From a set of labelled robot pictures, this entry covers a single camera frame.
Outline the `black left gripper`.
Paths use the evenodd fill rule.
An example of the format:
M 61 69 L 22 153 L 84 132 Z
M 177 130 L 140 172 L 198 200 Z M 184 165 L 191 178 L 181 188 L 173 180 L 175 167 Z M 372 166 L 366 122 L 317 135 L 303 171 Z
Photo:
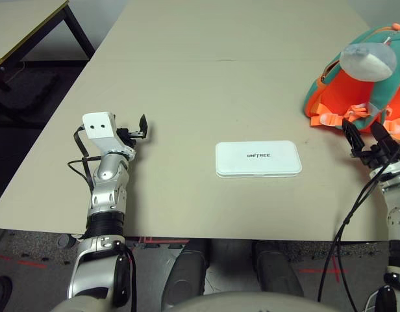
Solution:
M 148 132 L 148 124 L 145 115 L 143 114 L 139 122 L 140 131 L 129 132 L 127 128 L 116 129 L 116 134 L 124 145 L 134 148 L 137 139 L 145 139 Z

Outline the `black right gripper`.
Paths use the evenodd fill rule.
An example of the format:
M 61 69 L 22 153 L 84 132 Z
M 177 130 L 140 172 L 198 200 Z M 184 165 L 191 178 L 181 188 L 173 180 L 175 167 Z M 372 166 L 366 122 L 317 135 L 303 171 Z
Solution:
M 373 122 L 371 125 L 371 134 L 377 144 L 372 145 L 370 150 L 363 150 L 364 141 L 352 122 L 343 119 L 342 131 L 350 144 L 352 157 L 359 158 L 362 164 L 370 169 L 376 169 L 384 166 L 388 161 L 394 163 L 400 159 L 400 145 L 379 122 Z

